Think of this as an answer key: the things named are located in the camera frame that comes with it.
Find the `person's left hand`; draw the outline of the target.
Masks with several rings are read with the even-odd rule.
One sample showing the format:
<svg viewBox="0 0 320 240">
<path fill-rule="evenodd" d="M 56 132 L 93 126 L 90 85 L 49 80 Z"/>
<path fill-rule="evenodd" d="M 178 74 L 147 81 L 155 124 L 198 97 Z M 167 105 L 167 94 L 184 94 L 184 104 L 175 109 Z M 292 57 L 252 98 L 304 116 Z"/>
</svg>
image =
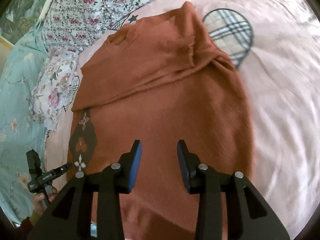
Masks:
<svg viewBox="0 0 320 240">
<path fill-rule="evenodd" d="M 52 187 L 52 193 L 48 194 L 48 199 L 50 202 L 54 200 L 54 198 L 57 196 L 58 190 L 55 187 Z M 39 218 L 43 215 L 45 208 L 43 207 L 43 203 L 45 200 L 45 195 L 44 193 L 37 193 L 33 197 L 33 204 L 34 204 L 34 209 L 33 209 L 33 214 L 30 217 L 30 220 L 33 221 L 33 224 L 35 224 Z"/>
</svg>

